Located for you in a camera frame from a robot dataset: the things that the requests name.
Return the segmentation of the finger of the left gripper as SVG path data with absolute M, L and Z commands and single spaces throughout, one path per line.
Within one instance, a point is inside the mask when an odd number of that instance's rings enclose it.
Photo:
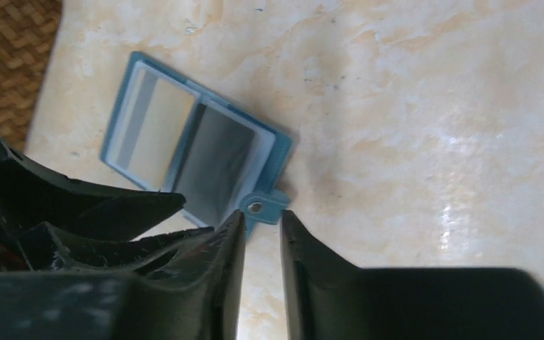
M 214 231 L 204 227 L 114 242 L 79 237 L 45 222 L 22 234 L 18 248 L 33 271 L 152 273 Z
M 70 178 L 0 138 L 0 271 L 41 271 L 57 250 L 49 228 L 128 242 L 177 213 L 179 193 L 137 191 Z

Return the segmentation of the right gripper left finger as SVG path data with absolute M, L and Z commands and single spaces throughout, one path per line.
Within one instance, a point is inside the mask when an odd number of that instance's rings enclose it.
M 0 339 L 235 339 L 244 215 L 152 273 L 0 272 Z

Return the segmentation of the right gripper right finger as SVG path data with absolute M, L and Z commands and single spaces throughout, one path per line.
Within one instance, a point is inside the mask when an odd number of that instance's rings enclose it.
M 516 268 L 361 268 L 286 210 L 291 339 L 544 339 L 544 289 Z

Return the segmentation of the silver credit card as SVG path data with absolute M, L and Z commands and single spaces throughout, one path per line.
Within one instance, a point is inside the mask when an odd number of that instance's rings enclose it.
M 199 226 L 217 227 L 227 217 L 255 132 L 227 115 L 198 105 L 190 147 L 183 156 L 174 192 L 186 199 L 184 212 Z

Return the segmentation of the gold striped credit card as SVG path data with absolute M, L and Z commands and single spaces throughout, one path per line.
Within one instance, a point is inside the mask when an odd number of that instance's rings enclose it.
M 112 139 L 110 160 L 157 191 L 166 174 L 196 97 L 158 74 L 140 68 L 127 89 Z

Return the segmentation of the woven brown divided basket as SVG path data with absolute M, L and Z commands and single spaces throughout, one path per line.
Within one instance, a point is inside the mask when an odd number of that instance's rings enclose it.
M 62 1 L 0 0 L 0 137 L 23 149 L 62 15 Z

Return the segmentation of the teal leather card holder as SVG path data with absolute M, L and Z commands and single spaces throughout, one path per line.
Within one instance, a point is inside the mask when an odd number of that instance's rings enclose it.
M 134 176 L 119 169 L 110 161 L 112 139 L 115 137 L 120 112 L 125 105 L 125 99 L 128 97 L 128 88 L 132 85 L 135 72 L 140 68 L 145 68 L 148 71 L 158 74 L 161 78 L 166 78 L 170 82 L 174 82 L 181 89 L 192 93 L 196 98 L 196 102 L 188 115 L 168 168 L 164 187 L 157 191 L 175 193 L 174 182 L 179 174 L 183 156 L 186 155 L 190 147 L 189 135 L 191 130 L 196 126 L 196 111 L 198 105 L 204 104 L 251 128 L 255 132 L 249 156 L 235 186 L 234 197 L 229 204 L 225 219 L 235 210 L 240 210 L 244 213 L 248 230 L 253 230 L 254 226 L 259 223 L 268 225 L 276 224 L 281 218 L 282 211 L 290 204 L 289 197 L 276 188 L 276 182 L 290 155 L 293 145 L 291 137 L 143 52 L 134 51 L 130 54 L 105 132 L 100 153 L 101 161 L 136 186 L 146 191 L 152 191 L 141 186 L 140 182 L 136 181 Z

